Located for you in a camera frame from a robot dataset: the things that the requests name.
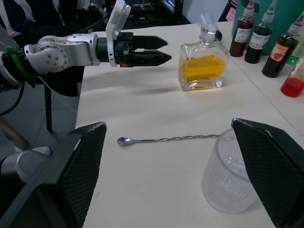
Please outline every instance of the syrup bottle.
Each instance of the syrup bottle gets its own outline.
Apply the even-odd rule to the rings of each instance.
[[[246,44],[250,35],[250,31],[254,23],[254,5],[255,1],[250,0],[247,8],[244,10],[243,16],[238,19],[236,31],[234,33],[230,54],[233,57],[241,57],[246,48]]]
[[[283,34],[276,42],[275,47],[262,70],[263,75],[267,77],[277,77],[292,52],[298,45],[299,41],[294,38],[297,36],[303,26],[304,15],[298,17],[293,23],[287,33]]]
[[[270,35],[273,31],[272,21],[275,17],[276,0],[273,0],[262,21],[257,24],[255,31],[252,33],[249,47],[245,55],[245,61],[248,63],[258,63],[264,48],[266,48]]]

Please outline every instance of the glass bottle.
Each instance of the glass bottle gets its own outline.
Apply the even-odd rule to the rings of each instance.
[[[230,54],[233,57],[241,57],[246,48],[246,44],[250,35],[250,31],[254,23],[254,0],[250,0],[247,8],[244,10],[243,16],[238,19],[236,31],[230,46]]]
[[[272,78],[278,77],[279,73],[299,43],[299,41],[294,37],[297,36],[301,30],[303,20],[304,17],[301,15],[297,21],[290,26],[287,33],[283,34],[278,39],[262,70],[263,75]]]
[[[295,66],[299,58],[304,57],[304,27],[300,31],[298,46],[296,46],[295,50],[291,54],[290,58],[288,59],[287,64]]]
[[[251,40],[245,55],[245,61],[248,63],[258,63],[263,50],[266,48],[270,35],[273,31],[272,21],[275,17],[276,0],[273,0],[262,21],[257,24],[255,31],[252,33]]]
[[[183,91],[222,87],[229,52],[215,41],[217,27],[205,13],[200,42],[180,49],[179,82]]]
[[[298,97],[304,90],[304,59],[298,59],[283,86],[281,92],[286,96]]]

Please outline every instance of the green cable tie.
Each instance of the green cable tie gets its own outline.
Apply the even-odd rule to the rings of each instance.
[[[32,80],[32,79],[31,79],[31,75],[28,74],[28,73],[26,72],[26,70],[23,68],[23,66],[22,66],[21,63],[19,62],[19,59],[18,59],[18,57],[17,57],[17,55],[16,55],[17,50],[16,50],[14,47],[12,47],[12,46],[6,47],[5,50],[6,50],[7,53],[12,57],[12,59],[13,59],[15,65],[16,65],[16,67],[18,68],[18,70],[19,70],[25,77],[27,77],[29,80]]]

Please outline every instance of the white table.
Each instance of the white table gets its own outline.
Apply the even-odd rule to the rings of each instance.
[[[120,148],[119,137],[150,139],[221,133],[233,117],[284,129],[304,141],[268,99],[230,61],[223,88],[183,92],[177,80],[179,47],[196,42],[196,25],[134,30],[169,42],[172,60],[159,67],[86,67],[77,127],[105,121],[108,131],[99,179],[85,228],[273,228],[257,204],[239,215],[214,210],[200,180],[216,139]]]

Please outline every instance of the red bottle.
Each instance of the red bottle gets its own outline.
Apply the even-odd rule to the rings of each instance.
[[[298,97],[304,90],[304,59],[300,58],[295,68],[292,70],[285,83],[281,88],[281,92],[286,96]]]
[[[254,23],[254,0],[250,0],[247,8],[244,10],[243,16],[238,19],[236,31],[234,33],[231,46],[230,54],[233,57],[241,57],[246,48],[248,38],[250,36],[250,31]]]

